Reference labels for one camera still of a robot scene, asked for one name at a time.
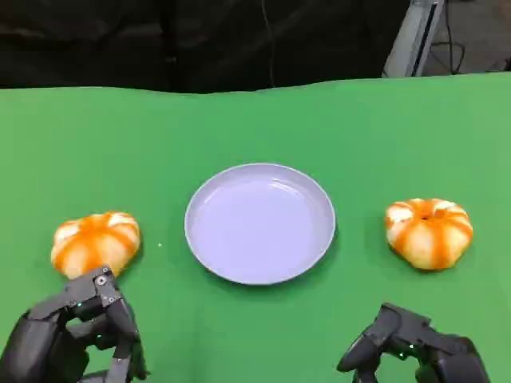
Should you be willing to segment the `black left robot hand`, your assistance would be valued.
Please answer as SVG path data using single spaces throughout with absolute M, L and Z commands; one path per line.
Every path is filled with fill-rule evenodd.
M 3 382 L 131 382 L 148 375 L 135 314 L 106 265 L 27 310 L 1 356 Z

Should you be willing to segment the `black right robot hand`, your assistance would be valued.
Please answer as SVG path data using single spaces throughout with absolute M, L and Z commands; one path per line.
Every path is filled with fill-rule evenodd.
M 418 362 L 417 382 L 489 383 L 489 374 L 468 337 L 444 334 L 431 319 L 391 303 L 383 303 L 374 321 L 355 339 L 336 369 L 352 371 L 353 382 L 376 382 L 382 355 Z

